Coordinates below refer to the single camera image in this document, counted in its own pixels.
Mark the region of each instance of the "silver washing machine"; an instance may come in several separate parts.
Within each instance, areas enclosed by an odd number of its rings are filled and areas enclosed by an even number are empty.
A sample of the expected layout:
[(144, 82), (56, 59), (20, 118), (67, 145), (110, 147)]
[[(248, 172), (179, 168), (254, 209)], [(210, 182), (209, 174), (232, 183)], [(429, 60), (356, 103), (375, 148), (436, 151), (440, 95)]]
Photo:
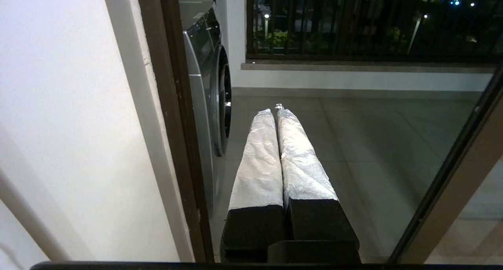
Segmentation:
[(231, 85), (228, 57), (220, 41), (215, 5), (180, 2), (185, 54), (196, 132), (201, 156), (208, 213), (213, 214), (219, 175), (214, 173), (217, 157), (223, 157), (230, 132)]

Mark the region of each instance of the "window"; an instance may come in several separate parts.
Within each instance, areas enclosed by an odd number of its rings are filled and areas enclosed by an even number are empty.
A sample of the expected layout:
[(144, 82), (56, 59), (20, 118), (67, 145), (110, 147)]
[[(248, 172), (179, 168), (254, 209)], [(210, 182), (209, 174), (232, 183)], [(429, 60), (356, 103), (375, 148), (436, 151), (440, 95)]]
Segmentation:
[(495, 64), (502, 0), (247, 0), (248, 59)]

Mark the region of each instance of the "window sill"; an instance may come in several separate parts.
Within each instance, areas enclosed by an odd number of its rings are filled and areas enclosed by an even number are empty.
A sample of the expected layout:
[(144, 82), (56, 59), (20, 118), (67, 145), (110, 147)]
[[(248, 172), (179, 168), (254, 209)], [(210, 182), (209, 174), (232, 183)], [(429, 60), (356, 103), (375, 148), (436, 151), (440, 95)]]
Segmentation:
[(493, 64), (440, 64), (411, 62), (331, 62), (247, 59), (242, 70), (331, 71), (331, 72), (406, 72), (406, 73), (494, 73)]

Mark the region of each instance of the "aluminum foil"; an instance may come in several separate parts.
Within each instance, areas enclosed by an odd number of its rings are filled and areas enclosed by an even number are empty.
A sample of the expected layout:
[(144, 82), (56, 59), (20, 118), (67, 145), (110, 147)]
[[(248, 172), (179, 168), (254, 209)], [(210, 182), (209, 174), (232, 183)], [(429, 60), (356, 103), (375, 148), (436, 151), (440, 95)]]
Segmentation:
[(288, 198), (338, 200), (299, 119), (281, 105), (277, 109), (285, 207)]
[(283, 206), (283, 179), (275, 121), (267, 109), (258, 112), (251, 123), (229, 210), (271, 204)]

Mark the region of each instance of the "door frame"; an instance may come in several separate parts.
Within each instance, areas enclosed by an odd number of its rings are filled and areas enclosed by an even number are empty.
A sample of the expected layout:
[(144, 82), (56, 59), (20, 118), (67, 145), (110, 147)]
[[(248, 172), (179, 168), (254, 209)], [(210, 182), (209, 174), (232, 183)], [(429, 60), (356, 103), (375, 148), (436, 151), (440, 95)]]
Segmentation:
[(503, 154), (503, 65), (438, 171), (388, 263), (423, 264)]
[(214, 263), (178, 0), (138, 0), (197, 263)]

